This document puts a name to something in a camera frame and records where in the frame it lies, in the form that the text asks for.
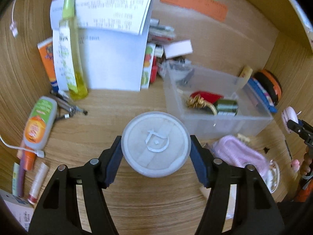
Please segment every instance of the orange and green label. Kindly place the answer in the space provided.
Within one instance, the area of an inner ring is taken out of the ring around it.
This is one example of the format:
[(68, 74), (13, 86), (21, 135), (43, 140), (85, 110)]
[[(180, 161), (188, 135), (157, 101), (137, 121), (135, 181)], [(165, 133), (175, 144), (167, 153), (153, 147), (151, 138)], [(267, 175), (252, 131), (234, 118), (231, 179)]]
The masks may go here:
[(46, 131), (53, 105), (45, 99), (40, 99), (32, 110), (25, 127), (25, 137), (31, 143), (39, 143)]

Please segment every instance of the pink pouch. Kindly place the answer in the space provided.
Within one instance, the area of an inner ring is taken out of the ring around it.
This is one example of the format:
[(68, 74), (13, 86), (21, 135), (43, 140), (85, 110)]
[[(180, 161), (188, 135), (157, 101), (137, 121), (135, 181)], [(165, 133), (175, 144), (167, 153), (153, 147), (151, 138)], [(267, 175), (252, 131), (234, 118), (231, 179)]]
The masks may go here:
[(220, 158), (227, 164), (244, 168), (248, 164), (256, 167), (257, 171), (265, 181), (269, 171), (269, 162), (266, 158), (242, 143), (232, 135), (225, 136), (213, 143), (210, 149), (215, 158)]

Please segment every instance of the orange sticky note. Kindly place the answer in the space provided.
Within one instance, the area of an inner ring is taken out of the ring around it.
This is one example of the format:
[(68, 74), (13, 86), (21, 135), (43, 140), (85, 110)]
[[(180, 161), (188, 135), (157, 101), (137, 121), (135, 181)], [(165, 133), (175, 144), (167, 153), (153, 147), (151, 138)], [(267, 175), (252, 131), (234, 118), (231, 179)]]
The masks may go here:
[(193, 9), (220, 22), (226, 18), (228, 8), (215, 0), (160, 0), (161, 2), (179, 7)]

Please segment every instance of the clear plastic bin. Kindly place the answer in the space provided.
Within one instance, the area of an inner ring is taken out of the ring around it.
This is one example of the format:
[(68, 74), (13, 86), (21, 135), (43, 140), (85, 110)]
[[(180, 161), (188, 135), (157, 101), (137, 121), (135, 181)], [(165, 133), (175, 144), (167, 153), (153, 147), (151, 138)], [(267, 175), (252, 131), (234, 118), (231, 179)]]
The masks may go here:
[[(241, 133), (255, 136), (273, 119), (254, 90), (243, 79), (199, 66), (190, 66), (187, 77), (181, 71), (166, 68), (164, 92), (167, 112), (184, 123), (189, 133), (199, 139), (220, 138)], [(236, 116), (210, 115), (203, 110), (189, 109), (186, 100), (195, 91), (208, 91), (236, 99)]]

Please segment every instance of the translucent round lid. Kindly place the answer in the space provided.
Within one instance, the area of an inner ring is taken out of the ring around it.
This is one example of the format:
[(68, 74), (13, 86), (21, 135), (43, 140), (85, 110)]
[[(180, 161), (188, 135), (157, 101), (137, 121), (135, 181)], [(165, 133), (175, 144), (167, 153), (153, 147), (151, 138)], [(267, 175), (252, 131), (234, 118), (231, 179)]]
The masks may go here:
[(122, 134), (126, 161), (138, 173), (159, 178), (177, 171), (186, 162), (190, 135), (176, 117), (147, 112), (131, 120)]

